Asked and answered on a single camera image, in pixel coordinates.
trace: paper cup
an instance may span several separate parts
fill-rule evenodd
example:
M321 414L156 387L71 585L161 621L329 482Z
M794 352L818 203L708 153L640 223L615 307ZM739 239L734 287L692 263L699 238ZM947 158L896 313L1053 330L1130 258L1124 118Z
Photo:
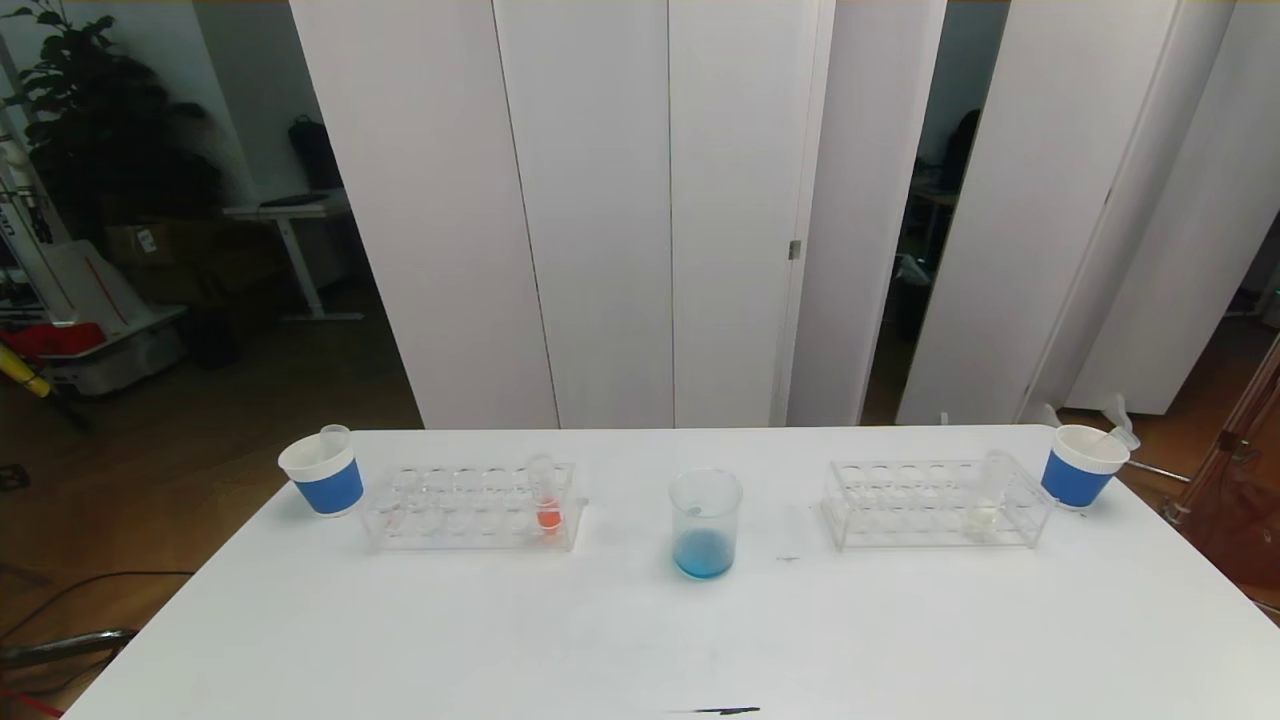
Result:
M1085 425L1062 425L1041 484L1062 505L1087 507L1129 461L1129 448L1107 433Z
M365 486L360 482L356 454L351 450L351 430L325 425L284 448L276 460L302 497L325 518L343 515L356 506Z

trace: clear acrylic test tube rack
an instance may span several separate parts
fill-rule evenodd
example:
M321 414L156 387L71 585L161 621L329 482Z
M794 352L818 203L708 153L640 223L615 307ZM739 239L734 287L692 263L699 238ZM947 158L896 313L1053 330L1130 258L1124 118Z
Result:
M984 460L832 462L822 498L838 550L1036 547L1052 510L1039 483L1000 451Z
M394 468L366 488L361 519L378 550L568 551L586 498L572 464L550 468L541 491L525 468Z

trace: cable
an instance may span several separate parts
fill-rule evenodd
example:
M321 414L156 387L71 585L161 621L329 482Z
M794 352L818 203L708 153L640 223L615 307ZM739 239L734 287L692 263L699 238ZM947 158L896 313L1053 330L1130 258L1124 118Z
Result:
M87 584L96 583L99 580L105 580L108 578L122 578L127 575L186 575L189 578L191 575L195 575L195 573L191 570L119 570L116 573L104 573L101 575L93 575L92 578L86 578L73 585L63 588L56 594L54 594L54 597L40 603L40 606L32 610L26 618L18 620L13 626L10 626L8 630L0 634L0 642L9 639L9 637L17 633L23 625L31 623L37 615L47 610L50 605L58 602L68 593L77 591Z
M52 685L52 687L49 687L49 688L38 688L38 689L33 689L33 691L18 691L18 692L20 692L22 694L28 696L28 697L42 697L42 696L46 696L46 694L60 693L60 692L65 691L67 688L72 687L73 684L76 684L76 682L79 680L81 678L83 678L84 675L88 675L90 673L95 673L95 671L101 671L102 669L105 669L108 665L111 664L113 660L115 660L115 656L119 655L119 653L120 653L120 648L115 648L115 650L110 651L110 655L108 655L102 660L93 661L93 662L86 665L84 667L81 667L81 670L78 673L76 673L70 678L67 678L65 680L63 680L61 683L59 683L56 685Z

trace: beaker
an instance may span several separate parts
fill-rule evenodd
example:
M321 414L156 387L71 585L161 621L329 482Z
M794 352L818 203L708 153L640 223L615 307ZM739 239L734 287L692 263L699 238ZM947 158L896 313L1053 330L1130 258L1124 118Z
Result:
M671 557L696 579L723 575L733 565L742 486L724 470L690 470L671 482Z

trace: yellow pole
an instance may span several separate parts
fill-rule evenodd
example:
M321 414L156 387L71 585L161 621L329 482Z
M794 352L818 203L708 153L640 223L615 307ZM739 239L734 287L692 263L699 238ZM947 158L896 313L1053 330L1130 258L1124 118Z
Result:
M54 388L49 386L49 380L41 378L40 373L28 368L27 364L22 361L22 357L18 357L17 352L3 345L0 345L0 373L13 378L13 382L29 389L36 395L36 397L49 397L49 393L54 391Z

